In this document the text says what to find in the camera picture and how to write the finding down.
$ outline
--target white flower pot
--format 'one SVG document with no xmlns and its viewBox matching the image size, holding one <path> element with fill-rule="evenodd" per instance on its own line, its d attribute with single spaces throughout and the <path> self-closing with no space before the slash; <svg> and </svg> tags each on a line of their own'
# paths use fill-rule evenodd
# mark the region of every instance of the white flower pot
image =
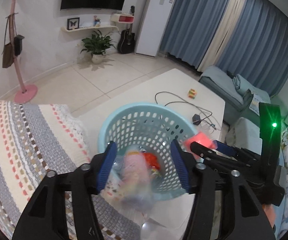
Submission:
<svg viewBox="0 0 288 240">
<path fill-rule="evenodd" d="M 104 59 L 104 56 L 103 56 L 103 55 L 95 55 L 95 54 L 93 54 L 92 62 L 93 62 L 95 65 L 98 65 L 98 64 L 101 64 L 101 63 L 102 63 L 103 59 Z"/>
</svg>

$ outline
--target black bag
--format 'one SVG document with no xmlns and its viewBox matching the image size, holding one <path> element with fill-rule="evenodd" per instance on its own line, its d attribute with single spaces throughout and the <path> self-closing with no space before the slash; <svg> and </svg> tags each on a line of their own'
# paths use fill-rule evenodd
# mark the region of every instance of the black bag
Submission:
<svg viewBox="0 0 288 240">
<path fill-rule="evenodd" d="M 22 35 L 17 35 L 15 15 L 13 17 L 13 22 L 14 22 L 14 29 L 15 29 L 14 52 L 15 52 L 15 56 L 17 57 L 21 54 L 21 52 L 23 50 L 23 39 L 25 37 Z"/>
<path fill-rule="evenodd" d="M 5 44 L 9 17 L 10 16 L 7 17 L 6 29 L 5 29 L 5 37 L 4 37 L 3 68 L 9 68 L 14 63 L 12 44 L 11 43 Z"/>
</svg>

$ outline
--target pink round base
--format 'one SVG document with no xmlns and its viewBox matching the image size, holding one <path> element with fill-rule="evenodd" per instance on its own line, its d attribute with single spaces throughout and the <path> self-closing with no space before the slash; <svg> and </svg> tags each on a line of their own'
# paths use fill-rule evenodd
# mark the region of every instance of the pink round base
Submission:
<svg viewBox="0 0 288 240">
<path fill-rule="evenodd" d="M 37 94 L 37 86 L 27 85 L 25 86 L 26 92 L 18 91 L 15 95 L 14 101 L 19 104 L 24 104 L 31 101 Z"/>
</svg>

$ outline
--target blue curtain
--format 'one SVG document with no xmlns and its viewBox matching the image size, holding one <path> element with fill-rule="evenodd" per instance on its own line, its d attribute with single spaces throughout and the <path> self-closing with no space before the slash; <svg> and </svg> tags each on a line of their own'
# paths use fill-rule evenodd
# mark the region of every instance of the blue curtain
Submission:
<svg viewBox="0 0 288 240">
<path fill-rule="evenodd" d="M 288 18 L 268 0 L 246 0 L 216 66 L 278 93 L 288 78 Z"/>
<path fill-rule="evenodd" d="M 201 63 L 229 0 L 176 0 L 161 51 L 196 68 Z"/>
</svg>

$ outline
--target pink coat rack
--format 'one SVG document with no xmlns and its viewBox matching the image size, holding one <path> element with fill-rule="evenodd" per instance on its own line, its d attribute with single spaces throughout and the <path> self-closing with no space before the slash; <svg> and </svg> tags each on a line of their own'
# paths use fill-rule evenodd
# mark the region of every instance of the pink coat rack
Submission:
<svg viewBox="0 0 288 240">
<path fill-rule="evenodd" d="M 17 56 L 15 56 L 15 47 L 14 47 L 14 37 L 15 37 L 15 31 L 14 31 L 14 16 L 15 16 L 15 5 L 16 0 L 12 0 L 12 5 L 10 8 L 10 18 L 9 18 L 9 35 L 10 35 L 10 42 L 13 47 L 13 58 L 14 58 L 14 66 L 16 70 L 16 74 L 18 77 L 19 85 L 21 87 L 21 90 L 18 91 L 15 95 L 15 102 L 16 103 L 27 103 L 30 100 L 32 100 L 35 95 L 37 94 L 37 86 L 35 85 L 24 85 L 23 78 L 20 72 L 19 62 L 17 59 Z"/>
</svg>

